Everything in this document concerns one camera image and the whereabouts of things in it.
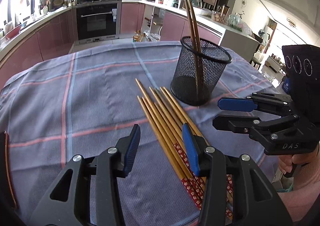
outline electric appliance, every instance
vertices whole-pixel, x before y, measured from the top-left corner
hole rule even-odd
[[[121,0],[77,0],[76,44],[119,38],[121,3]]]

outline tablecloth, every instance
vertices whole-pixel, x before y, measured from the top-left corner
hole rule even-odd
[[[73,155],[99,155],[139,124],[141,140],[132,172],[118,179],[126,225],[195,224],[199,211],[158,144],[137,101],[141,92],[135,83],[138,78],[145,88],[169,88],[180,49],[180,42],[99,46],[38,63],[7,81],[0,94],[0,129],[9,133],[12,181],[23,221],[28,222]],[[248,62],[228,52],[232,63],[225,68],[210,102],[201,107],[182,106],[212,146],[231,156],[251,155],[271,180],[276,157],[265,156],[263,147],[247,135],[212,127],[217,114],[234,114],[217,107],[220,97],[277,93]],[[276,117],[257,111],[241,114],[262,120]],[[93,178],[92,223],[96,222],[94,192]]]

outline floor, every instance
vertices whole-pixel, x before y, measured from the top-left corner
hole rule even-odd
[[[132,38],[123,38],[123,39],[112,39],[112,40],[106,40],[106,41],[99,41],[99,42],[93,42],[93,43],[86,43],[86,44],[80,44],[80,45],[74,45],[72,48],[72,51],[70,53],[79,52],[88,48],[100,46],[100,45],[106,45],[106,44],[120,44],[120,43],[132,43]]]

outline chopstick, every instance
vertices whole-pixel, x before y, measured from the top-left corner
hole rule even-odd
[[[177,174],[179,180],[182,182],[183,186],[185,187],[185,189],[187,190],[188,194],[190,195],[190,197],[192,198],[192,200],[194,201],[195,205],[197,206],[198,209],[201,209],[202,206],[202,202],[199,199],[199,197],[197,198],[197,194],[196,192],[193,190],[192,186],[190,185],[188,179],[186,178],[185,174],[183,173],[182,169],[180,168],[179,164],[177,163],[177,161],[175,160],[174,156],[172,155],[168,145],[165,143],[163,136],[161,135],[160,131],[158,130],[158,128],[156,127],[155,122],[153,121],[145,103],[141,100],[141,98],[139,96],[138,97],[138,101],[142,107],[142,110],[144,111],[149,124],[151,125],[151,128],[153,130],[153,132],[155,133],[160,146],[162,147],[165,155],[167,156],[173,170],[175,171],[175,173]]]
[[[156,108],[156,105],[152,102],[151,98],[149,97],[149,95],[147,94],[147,92],[145,91],[143,85],[141,84],[141,82],[136,79],[136,82],[143,94],[143,98],[142,100],[146,101],[146,107],[149,110],[149,113],[151,114],[153,120],[155,121],[158,129],[160,130],[163,138],[165,139],[165,141],[167,142],[169,148],[171,149],[174,157],[176,158],[177,162],[179,163],[180,167],[182,168],[183,172],[185,173],[185,175],[187,176],[187,178],[190,180],[191,185],[195,188],[196,192],[198,193],[197,189],[198,188],[203,188],[204,189],[204,182],[201,180],[197,180],[197,178],[194,178],[193,173],[191,174],[191,170],[189,167],[189,163],[188,165],[186,165],[184,159],[187,158],[186,155],[180,155],[179,151],[183,151],[181,146],[183,146],[184,148],[184,144],[182,144],[181,146],[178,144],[175,136],[172,134],[171,130],[168,127],[168,123],[165,122],[164,117],[161,115],[161,113],[158,111],[158,109]],[[203,198],[203,193],[199,193],[201,199]]]
[[[202,135],[202,133],[198,130],[197,126],[194,124],[194,122],[190,119],[190,117],[188,116],[188,114],[184,111],[184,109],[180,106],[180,104],[176,101],[176,99],[172,96],[172,94],[168,91],[167,88],[165,87],[160,87],[160,90],[162,91],[162,93],[165,95],[165,97],[167,98],[167,100],[169,101],[170,105],[172,106],[172,108],[176,111],[177,116],[180,118],[180,120],[183,123],[188,123],[190,125],[190,127],[192,128],[193,132],[200,137],[204,136]]]
[[[142,97],[142,101],[145,104],[149,114],[151,115],[151,118],[153,119],[153,121],[155,122],[158,130],[160,131],[162,138],[164,139],[164,143],[167,144],[169,150],[171,151],[174,159],[177,161],[179,167],[181,168],[183,174],[185,175],[185,177],[188,179],[188,181],[190,182],[195,195],[192,197],[196,204],[196,206],[201,209],[201,205],[202,205],[202,199],[203,199],[203,190],[198,186],[198,184],[196,183],[196,180],[193,178],[192,174],[190,173],[190,171],[188,170],[188,168],[186,167],[185,163],[183,162],[183,160],[181,159],[180,155],[178,154],[178,152],[176,151],[174,145],[172,144],[172,142],[170,141],[170,139],[168,138],[167,134],[165,133],[161,123],[159,122],[159,116],[155,115],[155,113],[153,112],[151,106],[149,105],[148,101]]]
[[[176,139],[179,142],[179,144],[180,145],[183,144],[183,142],[182,142],[182,131],[179,128],[179,126],[176,124],[176,122],[173,119],[173,117],[171,116],[171,114],[169,113],[168,108],[166,108],[165,104],[167,104],[167,103],[164,103],[164,100],[160,99],[159,93],[155,89],[152,89],[151,87],[149,87],[149,89],[151,90],[151,92],[152,92],[153,96],[155,97],[157,103],[159,104],[160,108],[164,112],[165,117],[168,119],[169,122],[167,122],[167,124],[169,124],[169,128],[170,129],[172,128],[171,129],[172,133],[176,137]]]
[[[194,21],[192,21],[192,18],[191,18],[192,12],[194,14],[191,1],[184,0],[184,3],[186,6],[186,10],[187,10],[187,17],[188,17],[188,22],[189,22],[190,36],[191,36],[193,50],[195,50],[198,53],[201,53],[201,48],[199,47],[200,51],[198,51],[198,45],[197,45],[197,41],[199,40],[198,29],[197,29],[198,37],[196,37],[196,33],[195,33],[195,29],[194,29],[195,25],[193,24],[194,22],[196,22],[196,18],[193,19]],[[201,80],[203,80],[203,79],[201,77],[203,76],[203,72],[201,73],[201,70],[199,68],[199,57],[197,55],[193,54],[193,60],[194,60],[195,69],[196,69],[196,71],[195,71],[196,95],[197,95],[197,98],[199,98],[199,96],[202,94]]]
[[[162,110],[160,109],[160,107],[155,103],[156,108],[158,109],[158,111],[160,112],[160,114],[163,116],[164,113],[162,112]],[[188,170],[190,171],[190,173],[192,174],[193,178],[196,180],[196,182],[198,183],[198,185],[201,187],[201,189],[204,191],[204,187],[205,187],[205,178],[200,178],[197,177],[191,170],[190,168],[190,164],[188,161],[188,157],[186,155],[186,150],[181,149],[182,146],[184,146],[184,144],[182,143],[182,145],[178,142],[173,143],[173,146],[175,147],[177,153],[180,155],[182,161],[185,163],[186,167],[188,168]]]
[[[193,133],[195,135],[203,137],[207,145],[209,145],[208,141],[205,139],[205,137],[202,135],[202,133],[199,131],[197,126],[194,124],[194,122],[190,119],[188,114],[184,111],[184,109],[180,106],[180,104],[176,101],[176,99],[172,96],[172,94],[168,91],[167,88],[165,87],[160,87],[161,92],[165,95],[167,100],[169,101],[171,106],[175,106],[173,108],[175,111],[178,111],[177,116],[181,117],[185,122],[188,123],[193,130]],[[232,184],[230,183],[231,177],[228,175],[227,176],[227,197],[229,199],[230,203],[233,203],[233,189],[232,189]]]
[[[167,103],[167,101],[163,98],[163,96],[161,95],[160,91],[156,88],[154,88],[154,91],[156,92],[156,94],[158,95],[158,97],[160,98],[160,100],[162,101],[162,103],[164,104],[164,106],[166,107],[166,109],[169,111],[170,115],[172,116],[172,118],[174,119],[175,123],[177,124],[177,129],[181,130],[182,128],[182,123],[180,121],[180,119],[178,118],[177,114],[173,111],[173,109],[171,108],[171,106]]]
[[[152,130],[157,136],[162,149],[168,157],[177,176],[186,188],[188,194],[194,201],[196,207],[201,209],[202,199],[204,197],[205,178],[196,177],[191,171],[187,155],[183,149],[183,141],[181,141],[179,134],[172,125],[175,124],[178,128],[180,128],[173,118],[173,116],[177,117],[178,114],[173,114],[172,116],[170,113],[176,113],[175,110],[177,110],[179,115],[183,117],[184,120],[190,120],[190,124],[193,124],[194,126],[195,124],[166,88],[161,87],[160,89],[166,97],[169,105],[175,107],[173,110],[171,110],[166,100],[162,98],[158,90],[150,87],[150,90],[157,101],[154,103],[147,94],[141,82],[138,79],[136,79],[136,82],[143,94],[142,98],[138,96],[138,101],[151,125]],[[227,181],[232,183],[230,176],[227,177]],[[227,201],[233,204],[233,191],[229,182],[227,184]],[[227,207],[226,216],[232,220],[232,212]]]

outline mesh pen holder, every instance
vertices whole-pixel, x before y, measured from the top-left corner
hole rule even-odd
[[[180,41],[182,48],[170,85],[171,92],[188,105],[203,105],[209,101],[232,58],[226,50],[205,39],[200,38],[201,54],[192,49],[190,36],[184,36]]]

